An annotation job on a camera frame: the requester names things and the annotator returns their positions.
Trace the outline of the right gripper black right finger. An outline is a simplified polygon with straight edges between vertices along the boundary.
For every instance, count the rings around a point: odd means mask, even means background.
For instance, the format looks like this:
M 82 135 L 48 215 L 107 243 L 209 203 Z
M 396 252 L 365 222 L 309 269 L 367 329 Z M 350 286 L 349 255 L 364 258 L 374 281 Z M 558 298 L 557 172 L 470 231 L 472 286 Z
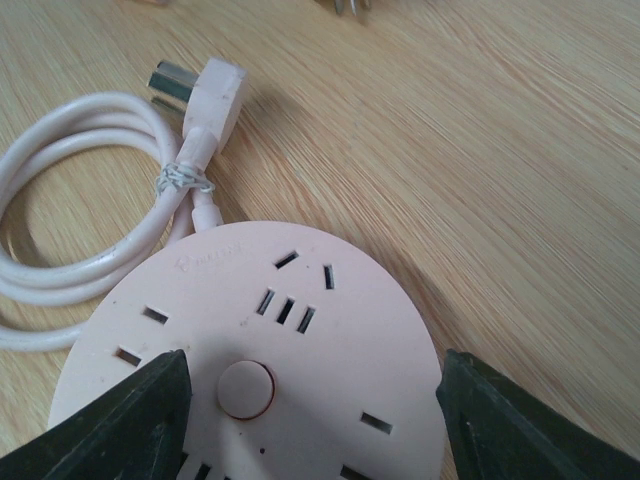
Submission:
M 436 397 L 460 479 L 637 479 L 639 461 L 468 352 L 447 351 Z

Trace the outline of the white tiger cube socket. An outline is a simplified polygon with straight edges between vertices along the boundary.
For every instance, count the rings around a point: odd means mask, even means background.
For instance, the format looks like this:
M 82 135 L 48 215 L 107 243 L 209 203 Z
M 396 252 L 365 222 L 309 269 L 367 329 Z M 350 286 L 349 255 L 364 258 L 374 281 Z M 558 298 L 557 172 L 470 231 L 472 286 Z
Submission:
M 364 22 L 372 8 L 371 0 L 317 0 L 317 3 L 338 17 L 349 14 L 358 22 Z

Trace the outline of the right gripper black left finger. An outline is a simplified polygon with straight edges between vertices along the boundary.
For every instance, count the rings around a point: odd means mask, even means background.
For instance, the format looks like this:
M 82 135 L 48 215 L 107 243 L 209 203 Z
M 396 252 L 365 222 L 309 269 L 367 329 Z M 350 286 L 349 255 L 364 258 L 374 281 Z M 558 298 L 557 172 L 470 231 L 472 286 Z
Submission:
M 192 397 L 186 355 L 163 353 L 1 459 L 3 479 L 175 479 Z

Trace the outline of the pink socket with cable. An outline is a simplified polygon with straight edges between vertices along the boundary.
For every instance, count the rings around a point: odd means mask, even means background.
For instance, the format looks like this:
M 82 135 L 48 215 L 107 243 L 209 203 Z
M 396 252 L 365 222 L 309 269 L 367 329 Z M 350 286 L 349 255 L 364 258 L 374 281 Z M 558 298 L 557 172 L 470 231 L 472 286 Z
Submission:
M 44 306 L 99 297 L 90 319 L 48 332 L 3 328 L 13 351 L 68 349 L 47 432 L 170 358 L 190 380 L 175 479 L 436 479 L 446 429 L 437 354 L 416 307 L 367 254 L 302 225 L 225 223 L 205 170 L 241 110 L 245 71 L 211 59 L 199 73 L 162 62 L 150 86 L 186 105 L 180 133 L 123 92 L 67 103 L 1 160 L 1 200 L 56 161 L 130 146 L 161 170 L 156 199 L 121 241 L 56 268 L 1 258 L 1 292 Z

